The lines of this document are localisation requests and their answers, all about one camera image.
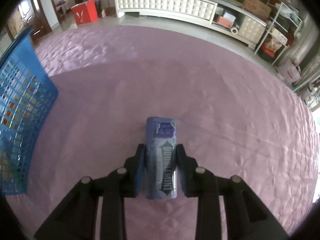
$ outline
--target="roll of tape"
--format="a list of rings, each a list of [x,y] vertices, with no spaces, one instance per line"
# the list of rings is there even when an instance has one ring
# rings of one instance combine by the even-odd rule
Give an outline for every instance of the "roll of tape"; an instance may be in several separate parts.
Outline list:
[[[236,27],[232,27],[230,30],[233,34],[238,34],[238,29]]]

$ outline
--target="bed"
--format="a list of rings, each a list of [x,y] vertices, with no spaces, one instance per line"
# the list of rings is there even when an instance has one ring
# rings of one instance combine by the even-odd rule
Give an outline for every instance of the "bed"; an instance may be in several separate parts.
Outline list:
[[[7,197],[29,233],[81,177],[106,176],[134,155],[149,116],[176,119],[187,154],[217,176],[241,176],[288,233],[308,213],[319,135],[308,108],[262,67],[204,40],[136,26],[69,30],[36,52],[59,96],[27,194]],[[197,200],[182,192],[125,206],[128,239],[194,239]]]

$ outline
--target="doorway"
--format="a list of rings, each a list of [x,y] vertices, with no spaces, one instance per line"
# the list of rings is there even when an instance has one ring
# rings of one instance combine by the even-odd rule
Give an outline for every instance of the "doorway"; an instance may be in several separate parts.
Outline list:
[[[13,38],[30,25],[33,28],[30,37],[34,42],[52,31],[40,0],[21,0],[7,21],[7,29]]]

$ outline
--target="orange box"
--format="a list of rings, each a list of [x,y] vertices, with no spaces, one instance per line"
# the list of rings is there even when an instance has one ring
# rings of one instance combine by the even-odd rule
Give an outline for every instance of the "orange box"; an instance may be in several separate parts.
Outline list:
[[[90,23],[98,18],[94,0],[76,4],[71,7],[76,24]]]
[[[233,22],[223,18],[221,15],[217,17],[217,23],[229,29],[233,26]]]
[[[244,0],[243,7],[262,21],[269,18],[271,8],[259,0]]]

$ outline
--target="wrinkled fabric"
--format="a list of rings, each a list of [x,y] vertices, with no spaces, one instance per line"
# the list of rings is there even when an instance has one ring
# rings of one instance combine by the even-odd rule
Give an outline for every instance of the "wrinkled fabric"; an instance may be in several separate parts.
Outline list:
[[[262,67],[207,41],[135,26],[70,30],[36,52],[59,96],[27,194],[7,197],[28,232],[81,177],[106,176],[134,155],[149,116],[174,118],[187,154],[217,176],[241,176],[288,233],[307,214],[319,136],[308,108]],[[128,239],[194,239],[196,210],[181,191],[169,201],[126,199]]]

